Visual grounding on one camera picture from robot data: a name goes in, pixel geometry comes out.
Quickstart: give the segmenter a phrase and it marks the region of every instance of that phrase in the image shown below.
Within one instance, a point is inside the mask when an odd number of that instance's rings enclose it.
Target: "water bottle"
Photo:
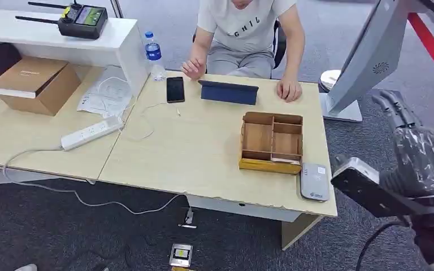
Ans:
[[[150,76],[154,81],[164,81],[166,79],[166,70],[162,65],[162,54],[160,46],[154,39],[154,33],[145,32],[146,43],[145,52],[150,62]]]

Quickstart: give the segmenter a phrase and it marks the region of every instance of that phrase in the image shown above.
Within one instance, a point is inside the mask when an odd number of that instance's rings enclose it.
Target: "hand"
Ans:
[[[197,80],[205,73],[205,62],[202,59],[193,58],[182,64],[180,68],[190,79]]]
[[[300,98],[302,87],[297,79],[289,79],[288,76],[284,76],[277,84],[277,95],[289,103]]]

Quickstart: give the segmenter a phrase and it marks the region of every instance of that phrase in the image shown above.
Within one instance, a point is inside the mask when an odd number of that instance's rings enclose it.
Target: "cardboard box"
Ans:
[[[247,112],[241,129],[241,169],[297,174],[302,169],[303,118]]]
[[[80,83],[68,62],[25,56],[0,76],[0,98],[15,110],[55,116]]]

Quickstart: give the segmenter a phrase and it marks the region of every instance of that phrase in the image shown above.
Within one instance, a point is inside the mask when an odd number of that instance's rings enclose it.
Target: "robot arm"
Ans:
[[[340,159],[332,184],[376,217],[410,216],[419,246],[434,263],[434,131],[425,128],[395,94],[372,97],[389,119],[397,168],[378,172],[351,158]]]

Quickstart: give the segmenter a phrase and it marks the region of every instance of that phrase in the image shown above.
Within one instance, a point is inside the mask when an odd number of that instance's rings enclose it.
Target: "white shelf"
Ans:
[[[133,19],[109,18],[99,39],[86,40],[61,35],[55,24],[18,20],[15,16],[58,20],[60,14],[0,10],[0,42],[113,50],[121,46],[131,29],[137,24],[137,20]]]
[[[134,95],[139,95],[149,67],[137,20],[109,18],[100,38],[87,40],[61,35],[56,24],[18,20],[15,16],[58,20],[60,14],[0,10],[0,42],[12,43],[26,56],[122,67]]]

